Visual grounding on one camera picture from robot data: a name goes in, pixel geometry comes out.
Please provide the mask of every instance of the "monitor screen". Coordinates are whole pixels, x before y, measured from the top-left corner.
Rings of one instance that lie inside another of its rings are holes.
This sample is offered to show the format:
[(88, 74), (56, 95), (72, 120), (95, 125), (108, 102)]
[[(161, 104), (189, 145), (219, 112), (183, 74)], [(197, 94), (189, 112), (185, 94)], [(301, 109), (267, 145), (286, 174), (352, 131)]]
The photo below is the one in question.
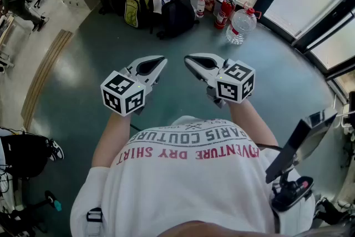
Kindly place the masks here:
[(266, 169), (266, 183), (289, 172), (309, 157), (317, 148), (333, 123), (337, 112), (327, 108), (301, 119), (279, 155)]

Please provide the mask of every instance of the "wooden strip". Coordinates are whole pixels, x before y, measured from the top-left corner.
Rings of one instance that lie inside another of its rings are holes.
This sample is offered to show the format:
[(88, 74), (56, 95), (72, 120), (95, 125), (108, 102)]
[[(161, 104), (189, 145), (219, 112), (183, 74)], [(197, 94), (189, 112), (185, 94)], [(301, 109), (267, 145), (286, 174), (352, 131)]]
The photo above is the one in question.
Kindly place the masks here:
[(34, 87), (36, 86), (38, 80), (39, 80), (39, 75), (40, 75), (40, 72), (41, 70), (43, 69), (45, 63), (47, 62), (48, 58), (50, 57), (51, 53), (53, 52), (53, 49), (56, 48), (55, 46), (58, 44), (58, 41), (60, 40), (60, 38), (63, 36), (63, 34), (65, 33), (65, 30), (60, 30), (60, 32), (58, 33), (58, 35), (55, 37), (54, 41), (52, 42), (52, 44), (50, 45), (47, 53), (45, 54), (44, 58), (42, 59), (33, 79), (32, 79), (32, 83), (28, 89), (28, 92), (27, 92), (27, 96), (24, 100), (24, 103), (23, 103), (23, 107), (22, 107), (22, 111), (21, 111), (21, 116), (22, 118), (24, 119), (25, 117), (25, 114), (27, 113), (27, 109), (29, 107), (29, 101), (31, 99), (31, 95), (33, 93), (33, 89)]
[(64, 30), (61, 30), (58, 33), (36, 72), (21, 112), (24, 120), (24, 127), (26, 129), (29, 129), (31, 125), (33, 113), (37, 105), (37, 100), (45, 84), (45, 81), (48, 78), (52, 67), (57, 62), (60, 52), (65, 46), (67, 46), (72, 35), (73, 34), (71, 32)]
[(44, 86), (44, 82), (45, 82), (48, 74), (50, 73), (50, 71), (52, 69), (52, 66), (56, 62), (56, 60), (57, 60), (57, 58), (58, 58), (58, 56), (60, 54), (60, 51), (65, 47), (66, 43), (69, 41), (71, 36), (72, 36), (71, 32), (65, 33), (65, 37), (61, 39), (60, 44), (58, 45), (58, 48), (55, 50), (55, 52), (52, 53), (51, 58), (49, 58), (48, 61), (47, 61), (47, 65), (45, 65), (44, 68), (42, 69), (41, 80), (38, 81), (38, 83), (36, 85), (36, 88), (34, 89), (34, 93), (32, 94), (32, 100), (31, 100), (31, 103), (29, 105), (26, 117), (24, 119), (24, 121), (25, 121), (24, 125), (25, 125), (25, 127), (27, 129), (29, 129), (29, 127), (31, 125), (31, 121), (32, 121), (32, 118), (33, 118), (33, 112), (34, 112), (34, 109), (35, 109), (35, 107), (37, 105), (38, 97), (39, 97), (39, 95), (40, 95), (40, 93), (42, 91), (42, 88)]
[(50, 58), (45, 62), (42, 70), (40, 71), (39, 81), (37, 82), (37, 84), (35, 85), (35, 88), (33, 89), (33, 93), (31, 96), (32, 99), (29, 102), (28, 111), (27, 111), (26, 116), (24, 118), (24, 122), (27, 125), (27, 126), (25, 126), (25, 128), (29, 128), (29, 125), (31, 123), (32, 113), (33, 113), (34, 108), (36, 106), (37, 99), (38, 99), (39, 94), (42, 90), (44, 81), (45, 81), (48, 73), (50, 72), (59, 52), (62, 50), (63, 46), (65, 45), (66, 41), (71, 37), (71, 35), (72, 35), (71, 32), (68, 32), (68, 31), (65, 32), (63, 37), (58, 42), (56, 49), (54, 49), (54, 51), (51, 53)]

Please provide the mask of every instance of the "cable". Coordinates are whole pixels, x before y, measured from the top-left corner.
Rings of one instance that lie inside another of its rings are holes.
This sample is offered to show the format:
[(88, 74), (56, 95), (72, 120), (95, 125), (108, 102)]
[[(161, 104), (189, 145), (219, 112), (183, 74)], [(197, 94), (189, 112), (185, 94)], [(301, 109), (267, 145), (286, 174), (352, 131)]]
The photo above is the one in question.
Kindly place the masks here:
[(132, 128), (134, 128), (135, 130), (138, 130), (139, 132), (141, 132), (142, 130), (137, 128), (136, 126), (132, 125), (132, 124), (129, 124)]
[(255, 143), (255, 145), (259, 148), (269, 148), (277, 151), (281, 151), (282, 147), (276, 146), (276, 145), (267, 145), (267, 144), (261, 144), (261, 143)]
[(29, 134), (29, 135), (35, 135), (35, 136), (37, 136), (37, 137), (44, 137), (44, 138), (47, 138), (47, 137), (45, 137), (45, 136), (43, 136), (43, 135), (40, 135), (40, 134), (33, 134), (33, 133), (29, 133), (29, 132), (24, 132), (24, 131), (22, 131), (22, 130), (15, 130), (15, 129), (13, 129), (13, 128), (5, 128), (5, 127), (0, 127), (0, 128), (5, 129), (5, 130), (8, 130), (9, 132), (11, 132), (11, 133), (13, 133), (13, 134), (15, 134), (15, 135), (18, 135), (16, 132), (22, 132), (23, 134), (21, 134), (21, 135)]
[(348, 113), (345, 113), (345, 114), (336, 115), (336, 118), (344, 117), (345, 115), (351, 115), (351, 114), (355, 114), (355, 110), (352, 110), (351, 112), (348, 112)]
[[(9, 181), (12, 181), (12, 180), (22, 180), (21, 178), (15, 178), (15, 179), (9, 179), (9, 176), (8, 176), (8, 172), (6, 171), (6, 169), (10, 168), (9, 165), (7, 164), (0, 164), (0, 167), (1, 166), (5, 166), (5, 169), (0, 169), (0, 170), (3, 170), (4, 173), (0, 174), (0, 182), (3, 182), (3, 181), (6, 181), (7, 182), (7, 189), (6, 191), (0, 191), (0, 194), (4, 194), (4, 193), (7, 193), (10, 189), (10, 184), (9, 184)], [(2, 179), (2, 176), (6, 175), (6, 180), (3, 180)]]

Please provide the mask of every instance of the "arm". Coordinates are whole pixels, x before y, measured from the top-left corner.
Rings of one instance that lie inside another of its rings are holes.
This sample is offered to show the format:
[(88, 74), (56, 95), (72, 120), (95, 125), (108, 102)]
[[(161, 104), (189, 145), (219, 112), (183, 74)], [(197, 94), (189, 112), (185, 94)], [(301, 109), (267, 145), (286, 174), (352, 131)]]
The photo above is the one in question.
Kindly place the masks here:
[(248, 99), (237, 104), (227, 101), (232, 121), (239, 125), (256, 144), (278, 146), (277, 140), (270, 128), (259, 116)]
[(117, 154), (129, 140), (131, 115), (113, 113), (94, 152), (92, 167), (110, 167)]

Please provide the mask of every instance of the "black bag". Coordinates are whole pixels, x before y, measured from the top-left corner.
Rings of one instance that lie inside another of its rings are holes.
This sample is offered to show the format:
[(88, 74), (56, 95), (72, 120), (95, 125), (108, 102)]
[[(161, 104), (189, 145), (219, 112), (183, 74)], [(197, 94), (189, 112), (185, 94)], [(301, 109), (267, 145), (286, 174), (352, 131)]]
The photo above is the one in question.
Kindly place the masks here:
[(172, 0), (164, 4), (161, 17), (164, 31), (156, 34), (160, 39), (176, 37), (199, 23), (195, 20), (195, 11), (190, 0)]
[(99, 13), (105, 15), (109, 12), (115, 12), (119, 16), (123, 16), (125, 2), (126, 0), (100, 0), (102, 7), (99, 10)]
[(39, 175), (50, 157), (47, 138), (38, 135), (9, 135), (1, 137), (4, 149), (6, 172), (16, 178), (31, 178)]

